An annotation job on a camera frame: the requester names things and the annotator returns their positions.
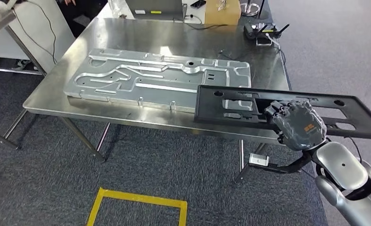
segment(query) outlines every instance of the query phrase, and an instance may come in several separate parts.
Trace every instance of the cable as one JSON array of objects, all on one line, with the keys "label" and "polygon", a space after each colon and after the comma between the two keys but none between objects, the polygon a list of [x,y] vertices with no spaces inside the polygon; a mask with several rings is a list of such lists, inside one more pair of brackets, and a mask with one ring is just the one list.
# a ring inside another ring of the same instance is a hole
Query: cable
[{"label": "cable", "polygon": [[55,45],[56,45],[56,34],[53,32],[53,29],[52,29],[52,23],[50,22],[48,16],[46,15],[45,11],[42,9],[42,7],[40,5],[38,5],[37,3],[35,2],[32,2],[32,1],[28,1],[28,0],[25,0],[26,2],[29,2],[33,5],[36,5],[38,6],[38,8],[40,8],[40,10],[42,11],[42,13],[44,14],[45,18],[48,20],[48,23],[49,23],[49,28],[50,28],[50,31],[52,32],[53,34],[53,52],[52,52],[52,58],[53,58],[53,62],[56,64],[58,61],[55,59]]},{"label": "cable", "polygon": [[228,26],[228,24],[220,24],[220,25],[211,25],[211,26],[208,26],[208,27],[194,27],[194,26],[191,26],[188,23],[184,23],[184,24],[190,26],[191,28],[193,28],[195,30],[206,30],[206,29],[210,29],[210,28],[217,28],[217,27]]},{"label": "cable", "polygon": [[202,20],[198,16],[191,14],[190,17],[191,18],[195,17],[196,19],[199,20],[199,24],[202,24]]},{"label": "cable", "polygon": [[280,44],[276,41],[276,40],[274,40],[272,37],[270,37],[270,35],[269,35],[269,33],[266,33],[266,37],[270,40],[270,41],[272,41],[274,44],[276,44],[277,46],[278,46],[278,51],[280,52],[280,55],[281,55],[281,58],[282,58],[282,61],[284,61],[284,65],[285,65],[285,63],[287,62],[287,59],[285,58],[285,53],[281,50],[281,46],[280,46]]},{"label": "cable", "polygon": [[20,22],[20,20],[19,20],[19,18],[17,17],[17,13],[16,13],[16,11],[13,9],[13,11],[15,12],[15,14],[16,14],[16,17],[17,17],[17,20],[19,21],[19,23],[20,23],[20,26],[22,27],[22,29],[23,29],[23,31],[24,31],[24,33],[38,46],[38,47],[40,47],[41,49],[43,49],[44,51],[46,51],[49,55],[51,55],[51,57],[52,57],[52,60],[53,60],[53,63],[54,64],[56,64],[58,61],[56,60],[56,58],[55,58],[55,45],[56,45],[56,34],[53,32],[53,29],[52,29],[52,23],[50,22],[50,19],[48,18],[48,16],[46,15],[46,13],[45,13],[45,11],[42,9],[42,7],[40,6],[40,5],[38,5],[37,3],[35,3],[35,2],[32,2],[32,1],[28,1],[28,0],[23,0],[23,1],[26,1],[26,2],[28,2],[28,3],[31,3],[31,4],[33,4],[33,5],[35,5],[35,6],[37,6],[38,8],[40,8],[40,10],[42,11],[42,13],[44,14],[44,16],[45,16],[45,18],[47,19],[47,21],[48,21],[48,23],[49,23],[49,28],[50,28],[50,31],[52,32],[52,34],[53,34],[53,52],[52,52],[52,54],[50,53],[50,52],[48,52],[46,49],[44,49],[43,47],[41,47],[36,41],[34,41],[34,39],[32,39],[31,37],[30,37],[30,35],[25,31],[25,29],[24,29],[24,27],[23,27],[23,25],[22,25],[22,23]]},{"label": "cable", "polygon": [[228,56],[228,55],[226,55],[226,54],[224,53],[224,50],[220,50],[220,52],[219,52],[220,55],[222,55],[223,57],[225,57],[225,58],[227,58],[227,59],[230,59],[230,60],[240,60],[240,59],[246,57],[247,55],[249,55],[249,54],[251,54],[251,53],[253,53],[253,51],[249,51],[249,52],[243,53],[243,54],[239,55],[239,56],[236,57],[236,58],[231,58],[230,56]]},{"label": "cable", "polygon": [[280,52],[280,55],[281,55],[281,58],[282,58],[282,61],[284,63],[284,65],[287,63],[287,58],[285,57],[285,53],[284,51],[282,51],[282,49],[279,49],[277,47],[275,47],[276,49],[278,49],[278,51]]},{"label": "cable", "polygon": [[56,64],[55,63],[55,58],[53,57],[53,55],[49,52],[49,51],[47,51],[44,47],[42,47],[42,46],[40,46],[26,31],[25,31],[25,29],[24,29],[24,27],[23,27],[23,25],[22,25],[22,23],[21,23],[21,21],[20,21],[20,19],[19,19],[19,17],[17,16],[17,12],[15,11],[15,9],[13,8],[13,12],[15,13],[15,15],[16,15],[16,18],[17,18],[17,21],[19,22],[19,24],[20,24],[20,27],[22,28],[22,30],[24,31],[24,34],[26,34],[27,35],[27,37],[29,38],[29,39],[31,39],[31,41],[33,41],[34,42],[34,44],[36,44],[39,48],[41,48],[42,50],[44,50],[45,52],[47,52],[51,57],[52,57],[52,59],[53,59],[53,63],[54,64]]},{"label": "cable", "polygon": [[[201,20],[199,17],[194,16],[193,14],[191,14],[191,15],[186,15],[185,17],[187,17],[187,16],[189,16],[189,17],[191,17],[191,18],[193,18],[193,17],[197,18],[197,19],[200,21],[200,24],[202,24],[202,20]],[[176,20],[177,20],[177,21],[182,21],[183,24],[186,24],[187,26],[190,26],[191,28],[193,28],[193,29],[195,29],[195,30],[206,30],[206,29],[210,29],[210,28],[217,28],[217,27],[228,26],[228,24],[218,24],[218,25],[210,25],[210,26],[208,26],[208,27],[194,27],[194,26],[190,25],[189,23],[186,23],[186,22],[184,22],[183,20],[179,20],[179,19],[176,19],[176,18],[173,18],[173,23],[174,23]]]},{"label": "cable", "polygon": [[280,46],[280,44],[279,44],[276,40],[272,39],[272,38],[270,37],[269,33],[266,33],[266,37],[267,37],[270,41],[274,42],[274,44],[276,44],[276,45],[278,46],[278,49],[281,50],[281,46]]},{"label": "cable", "polygon": [[363,162],[362,155],[360,154],[360,150],[357,147],[357,144],[356,144],[355,140],[353,140],[353,138],[351,138],[351,137],[344,137],[344,139],[345,138],[349,138],[352,141],[352,143],[355,145],[356,150],[357,150],[357,154],[359,155],[359,158],[360,158],[360,163],[362,163]]}]

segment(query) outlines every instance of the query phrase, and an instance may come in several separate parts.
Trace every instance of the black plastic panel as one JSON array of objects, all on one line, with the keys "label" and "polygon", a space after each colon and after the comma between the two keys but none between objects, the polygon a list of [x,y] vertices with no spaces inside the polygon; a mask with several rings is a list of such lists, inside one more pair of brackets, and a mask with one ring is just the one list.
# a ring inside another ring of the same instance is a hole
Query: black plastic panel
[{"label": "black plastic panel", "polygon": [[[195,121],[278,130],[277,126],[270,122],[270,118],[263,114],[264,109],[273,100],[292,99],[309,99],[313,107],[339,109],[346,118],[337,118],[335,115],[331,115],[331,118],[322,117],[327,125],[328,135],[371,139],[371,111],[354,96],[200,85]],[[225,109],[223,100],[250,101],[252,108],[251,111]],[[341,129],[339,125],[348,125],[350,128]]]}]

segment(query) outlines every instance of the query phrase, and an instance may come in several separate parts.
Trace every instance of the laptop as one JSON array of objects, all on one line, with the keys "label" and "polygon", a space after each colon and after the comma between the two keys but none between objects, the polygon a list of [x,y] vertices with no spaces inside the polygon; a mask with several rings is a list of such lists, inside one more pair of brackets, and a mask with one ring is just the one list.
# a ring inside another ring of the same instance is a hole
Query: laptop
[{"label": "laptop", "polygon": [[180,20],[187,13],[187,4],[182,0],[126,0],[136,19]]}]

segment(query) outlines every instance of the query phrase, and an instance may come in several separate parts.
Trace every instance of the person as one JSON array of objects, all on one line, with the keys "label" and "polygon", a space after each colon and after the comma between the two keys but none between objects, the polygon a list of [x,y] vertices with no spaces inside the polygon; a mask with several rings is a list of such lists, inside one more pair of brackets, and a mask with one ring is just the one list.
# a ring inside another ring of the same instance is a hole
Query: person
[{"label": "person", "polygon": [[74,21],[84,15],[92,20],[106,5],[107,0],[57,0],[60,11],[69,25],[74,37],[80,36],[85,26]]}]

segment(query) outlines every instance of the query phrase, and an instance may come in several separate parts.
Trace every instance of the white wall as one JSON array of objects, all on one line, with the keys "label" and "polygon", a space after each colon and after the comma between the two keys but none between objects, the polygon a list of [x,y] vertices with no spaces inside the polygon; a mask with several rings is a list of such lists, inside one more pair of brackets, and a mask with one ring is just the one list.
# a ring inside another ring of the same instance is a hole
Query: white wall
[{"label": "white wall", "polygon": [[[39,4],[50,19],[52,29],[56,34],[55,58],[59,61],[66,50],[74,42],[75,38],[71,33],[55,0],[31,0]],[[49,23],[41,9],[29,2],[16,5],[15,11],[26,32],[42,47],[51,54],[53,51],[53,35],[49,28]],[[17,19],[10,23],[10,27],[26,45],[38,63],[48,73],[54,66],[52,57],[44,50],[39,48],[23,32]],[[24,53],[18,49],[17,44],[8,36],[5,30],[0,31],[0,57],[26,59]]]}]

